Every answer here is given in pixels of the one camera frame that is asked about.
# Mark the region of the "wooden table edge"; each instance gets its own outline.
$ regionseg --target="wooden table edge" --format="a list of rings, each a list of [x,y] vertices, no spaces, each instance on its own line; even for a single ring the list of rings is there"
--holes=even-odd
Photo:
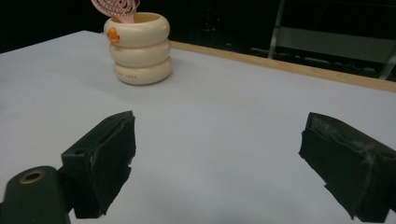
[[[348,73],[336,72],[322,68],[310,67],[306,65],[300,65],[296,63],[286,63],[277,60],[271,60],[261,58],[252,55],[246,55],[241,53],[235,53],[222,49],[212,49],[202,46],[196,46],[192,44],[186,44],[176,41],[171,41],[172,48],[182,49],[195,53],[202,53],[224,59],[229,59],[241,63],[250,63],[262,67],[274,68],[281,71],[291,72],[299,75],[309,77],[319,77],[332,81],[342,82],[346,84],[362,86],[366,88],[396,92],[396,82],[386,81],[371,77],[361,77]]]

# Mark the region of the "white table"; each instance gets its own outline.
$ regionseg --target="white table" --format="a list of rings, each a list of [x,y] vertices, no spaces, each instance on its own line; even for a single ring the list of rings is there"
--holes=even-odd
[[[0,54],[0,197],[25,169],[133,110],[132,176],[100,219],[72,223],[333,224],[350,220],[298,155],[310,111],[396,148],[396,93],[173,49],[149,86],[117,80],[108,42],[80,32]],[[387,223],[395,223],[389,212]]]

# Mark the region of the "pink object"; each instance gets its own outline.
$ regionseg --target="pink object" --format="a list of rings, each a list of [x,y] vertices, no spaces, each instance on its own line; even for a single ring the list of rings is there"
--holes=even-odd
[[[115,17],[122,23],[134,23],[140,0],[91,0],[101,13]]]

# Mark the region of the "screw hole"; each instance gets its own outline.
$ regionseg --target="screw hole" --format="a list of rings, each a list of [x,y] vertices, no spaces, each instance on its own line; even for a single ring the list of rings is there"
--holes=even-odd
[[[46,173],[41,170],[32,171],[32,172],[24,175],[20,179],[20,183],[21,184],[32,184],[32,183],[35,183],[37,180],[40,180],[41,178],[43,178],[45,175],[46,175]]]

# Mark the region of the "table surface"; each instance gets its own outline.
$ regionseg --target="table surface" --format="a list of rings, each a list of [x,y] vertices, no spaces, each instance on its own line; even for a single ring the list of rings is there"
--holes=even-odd
[[[396,148],[396,93],[174,44],[173,73],[148,86],[117,80],[106,38],[90,32],[0,54],[0,189],[61,167],[84,133],[133,110],[131,178],[106,216],[72,223],[360,223],[298,155],[301,132],[312,111]]]

